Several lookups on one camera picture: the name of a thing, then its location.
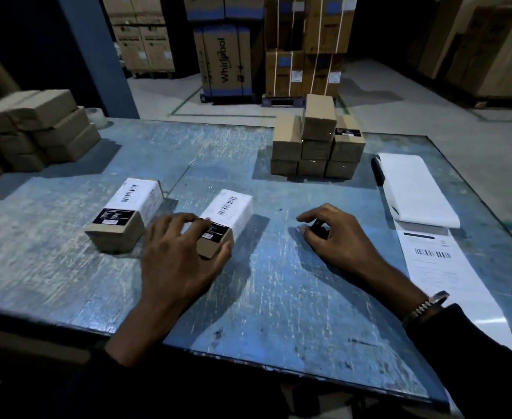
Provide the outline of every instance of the blue table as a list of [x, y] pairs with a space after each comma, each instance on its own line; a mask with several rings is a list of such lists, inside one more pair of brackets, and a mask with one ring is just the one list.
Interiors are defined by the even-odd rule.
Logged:
[[329, 202], [351, 212], [406, 271], [375, 183], [373, 153], [418, 154], [461, 218], [453, 232], [512, 331], [512, 238], [425, 137], [370, 134], [350, 181], [269, 173], [273, 130], [114, 119], [76, 164], [0, 177], [0, 315], [113, 333], [140, 291], [138, 244], [98, 253], [83, 232], [128, 176], [160, 179], [161, 212], [200, 214], [223, 188], [254, 197], [233, 259], [164, 343], [419, 401], [447, 403], [439, 380], [374, 298], [331, 272], [295, 217]]

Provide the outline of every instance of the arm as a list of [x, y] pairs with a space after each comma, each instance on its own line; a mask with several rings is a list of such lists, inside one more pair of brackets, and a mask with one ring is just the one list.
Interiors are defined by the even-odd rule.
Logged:
[[[193, 222], [182, 234], [186, 222]], [[134, 366], [162, 341], [186, 307], [206, 290], [231, 258], [226, 243], [213, 260], [196, 252], [198, 239], [211, 221], [191, 213], [158, 218], [145, 232], [141, 257], [141, 297], [104, 350], [66, 386], [48, 412], [51, 417], [124, 415], [125, 402], [137, 390]]]
[[[303, 225], [308, 244], [323, 260], [361, 280], [400, 320], [428, 299], [382, 259], [353, 215], [324, 204], [297, 219], [316, 218], [329, 225], [329, 238]], [[512, 352], [480, 331], [458, 305], [429, 309], [407, 335], [465, 417], [512, 417]]]

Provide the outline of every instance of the metal watch band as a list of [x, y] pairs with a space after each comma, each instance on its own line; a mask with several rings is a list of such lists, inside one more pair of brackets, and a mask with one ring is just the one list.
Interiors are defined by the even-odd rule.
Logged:
[[423, 314], [426, 313], [428, 309], [432, 306], [440, 306], [444, 301], [446, 301], [449, 297], [449, 294], [446, 291], [441, 291], [436, 293], [434, 296], [430, 297], [426, 302], [417, 307], [409, 316], [407, 316], [403, 320], [403, 327], [406, 329], [410, 324], [419, 319]]

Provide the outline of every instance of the floor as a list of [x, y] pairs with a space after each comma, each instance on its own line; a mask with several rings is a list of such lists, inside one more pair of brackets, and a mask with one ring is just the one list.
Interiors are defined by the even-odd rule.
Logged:
[[[129, 78], [140, 118], [274, 126], [278, 112], [259, 105], [213, 106], [199, 100], [199, 75], [179, 80]], [[337, 113], [356, 115], [365, 132], [427, 135], [512, 232], [512, 110], [463, 109], [371, 59], [349, 61]]]

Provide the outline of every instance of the black sticker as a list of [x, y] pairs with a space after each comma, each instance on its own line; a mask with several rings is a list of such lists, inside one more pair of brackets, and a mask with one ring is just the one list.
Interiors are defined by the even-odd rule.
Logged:
[[346, 137], [362, 137], [358, 129], [335, 128], [335, 134], [345, 135]]
[[209, 239], [210, 241], [219, 244], [228, 230], [229, 228], [226, 226], [211, 222], [210, 228], [202, 235], [202, 238]]
[[93, 223], [125, 226], [134, 215], [134, 212], [135, 210], [103, 209]]

